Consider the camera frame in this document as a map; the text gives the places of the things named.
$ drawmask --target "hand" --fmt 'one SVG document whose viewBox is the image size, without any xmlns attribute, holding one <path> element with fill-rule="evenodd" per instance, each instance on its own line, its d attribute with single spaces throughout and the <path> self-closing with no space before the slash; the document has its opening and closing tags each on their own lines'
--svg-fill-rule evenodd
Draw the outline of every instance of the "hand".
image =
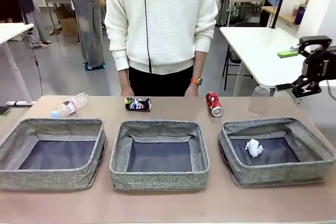
<svg viewBox="0 0 336 224">
<path fill-rule="evenodd" d="M 100 4 L 101 7 L 106 6 L 105 0 L 98 0 L 98 3 Z"/>
<path fill-rule="evenodd" d="M 121 88 L 120 95 L 122 97 L 133 97 L 134 92 L 133 92 L 131 86 L 128 86 L 128 87 L 125 87 L 125 88 Z"/>
<path fill-rule="evenodd" d="M 195 83 L 190 83 L 189 87 L 185 91 L 185 97 L 198 97 L 198 85 Z"/>
</svg>

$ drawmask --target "bottle label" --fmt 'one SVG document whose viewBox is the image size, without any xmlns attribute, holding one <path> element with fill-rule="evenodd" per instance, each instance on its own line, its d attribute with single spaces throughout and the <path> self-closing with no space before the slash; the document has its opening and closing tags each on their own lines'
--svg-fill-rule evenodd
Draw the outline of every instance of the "bottle label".
<svg viewBox="0 0 336 224">
<path fill-rule="evenodd" d="M 77 110 L 76 105 L 74 104 L 74 102 L 71 101 L 71 99 L 68 101 L 65 101 L 63 104 L 69 107 L 71 111 L 70 114 L 74 113 Z"/>
</svg>

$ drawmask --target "sweater cuff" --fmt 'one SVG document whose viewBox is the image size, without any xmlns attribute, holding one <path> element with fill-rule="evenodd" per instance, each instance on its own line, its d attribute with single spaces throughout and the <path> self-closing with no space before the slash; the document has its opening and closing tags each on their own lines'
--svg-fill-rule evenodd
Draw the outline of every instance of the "sweater cuff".
<svg viewBox="0 0 336 224">
<path fill-rule="evenodd" d="M 126 49 L 113 51 L 112 56 L 114 58 L 117 71 L 129 68 Z"/>
<path fill-rule="evenodd" d="M 196 37 L 196 47 L 195 51 L 199 52 L 209 52 L 210 48 L 210 38 L 197 38 Z"/>
</svg>

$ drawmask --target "orange watch strap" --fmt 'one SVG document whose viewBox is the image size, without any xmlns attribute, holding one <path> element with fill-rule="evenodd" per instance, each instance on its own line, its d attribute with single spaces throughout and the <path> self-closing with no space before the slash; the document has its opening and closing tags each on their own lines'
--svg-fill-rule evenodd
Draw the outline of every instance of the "orange watch strap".
<svg viewBox="0 0 336 224">
<path fill-rule="evenodd" d="M 191 78 L 191 82 L 195 84 L 199 84 L 199 79 Z"/>
</svg>

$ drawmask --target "black smartphone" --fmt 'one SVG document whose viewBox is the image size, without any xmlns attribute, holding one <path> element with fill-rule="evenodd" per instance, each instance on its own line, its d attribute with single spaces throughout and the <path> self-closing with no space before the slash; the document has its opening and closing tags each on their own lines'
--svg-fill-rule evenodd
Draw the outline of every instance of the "black smartphone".
<svg viewBox="0 0 336 224">
<path fill-rule="evenodd" d="M 12 107 L 0 106 L 0 115 L 7 116 L 10 111 L 12 111 Z"/>
</svg>

